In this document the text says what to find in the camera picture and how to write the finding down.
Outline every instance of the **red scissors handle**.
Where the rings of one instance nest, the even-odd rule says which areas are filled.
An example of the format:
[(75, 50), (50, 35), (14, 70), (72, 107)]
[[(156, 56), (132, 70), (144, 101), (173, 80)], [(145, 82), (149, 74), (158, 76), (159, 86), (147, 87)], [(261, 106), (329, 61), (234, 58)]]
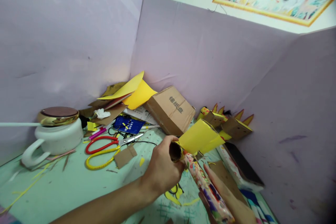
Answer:
[[(100, 139), (111, 139), (113, 141), (111, 143), (108, 143), (108, 144), (104, 145), (103, 147), (100, 147), (99, 149), (89, 151), (89, 147), (91, 146), (91, 144), (93, 144), (94, 142), (96, 142), (96, 141), (98, 141)], [(87, 154), (94, 154), (94, 153), (97, 153), (99, 151), (102, 151), (102, 150), (106, 149), (107, 147), (109, 147), (109, 146), (111, 146), (113, 144), (119, 145), (118, 138), (115, 138), (113, 136), (101, 136), (101, 137), (99, 136), (99, 137), (93, 139), (91, 142), (89, 142), (89, 144), (87, 145), (87, 147), (85, 149), (85, 152)]]

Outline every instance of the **yellow scissors handle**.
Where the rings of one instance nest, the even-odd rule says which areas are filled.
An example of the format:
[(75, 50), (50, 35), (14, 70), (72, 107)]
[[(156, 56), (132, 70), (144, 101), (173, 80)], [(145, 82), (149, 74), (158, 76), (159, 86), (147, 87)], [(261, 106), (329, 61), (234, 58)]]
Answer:
[[(100, 166), (92, 166), (90, 165), (90, 159), (93, 158), (93, 157), (96, 157), (96, 156), (99, 156), (99, 155), (102, 155), (102, 154), (105, 154), (105, 153), (110, 153), (110, 152), (113, 152), (113, 151), (117, 151), (113, 157), (107, 161), (105, 164), (103, 165), (100, 165)], [(102, 151), (99, 151), (95, 154), (92, 154), (91, 156), (89, 156), (87, 158), (87, 160), (85, 161), (85, 164), (86, 164), (86, 167), (89, 169), (89, 170), (99, 170), (99, 169), (103, 169), (104, 167), (108, 166), (110, 163), (112, 163), (112, 161), (114, 160), (114, 156), (117, 155), (118, 153), (120, 152), (120, 146), (117, 146), (116, 148), (114, 149), (107, 149), (107, 150), (102, 150)]]

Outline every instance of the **blue package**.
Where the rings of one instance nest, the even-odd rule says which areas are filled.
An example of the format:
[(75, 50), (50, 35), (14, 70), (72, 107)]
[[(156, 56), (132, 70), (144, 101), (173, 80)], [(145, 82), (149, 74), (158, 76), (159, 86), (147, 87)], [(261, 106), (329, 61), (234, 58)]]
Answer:
[(141, 127), (145, 124), (145, 121), (135, 120), (125, 116), (118, 116), (115, 119), (113, 127), (122, 132), (130, 134), (138, 134), (141, 130)]

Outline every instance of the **scissor blade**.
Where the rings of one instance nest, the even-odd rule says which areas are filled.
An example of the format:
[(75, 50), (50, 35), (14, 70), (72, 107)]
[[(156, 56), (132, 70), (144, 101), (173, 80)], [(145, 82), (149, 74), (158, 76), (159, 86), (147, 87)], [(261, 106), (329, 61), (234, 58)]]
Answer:
[(126, 139), (124, 139), (124, 140), (121, 140), (121, 141), (119, 141), (119, 145), (122, 146), (122, 145), (124, 145), (124, 144), (129, 143), (129, 142), (132, 142), (132, 141), (134, 141), (135, 139), (141, 137), (142, 135), (143, 135), (143, 134), (139, 134), (139, 135), (133, 136), (133, 137), (131, 137), (131, 138), (126, 138)]

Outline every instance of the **white mug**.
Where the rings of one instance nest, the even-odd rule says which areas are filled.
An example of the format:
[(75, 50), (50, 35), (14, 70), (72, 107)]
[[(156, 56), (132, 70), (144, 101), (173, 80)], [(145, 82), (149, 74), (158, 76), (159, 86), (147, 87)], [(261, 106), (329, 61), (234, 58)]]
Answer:
[[(83, 139), (81, 120), (57, 127), (38, 126), (35, 130), (37, 140), (32, 143), (22, 155), (22, 163), (35, 166), (45, 160), (49, 155), (61, 155), (76, 148)], [(41, 146), (44, 153), (37, 159), (32, 159), (33, 152)]]

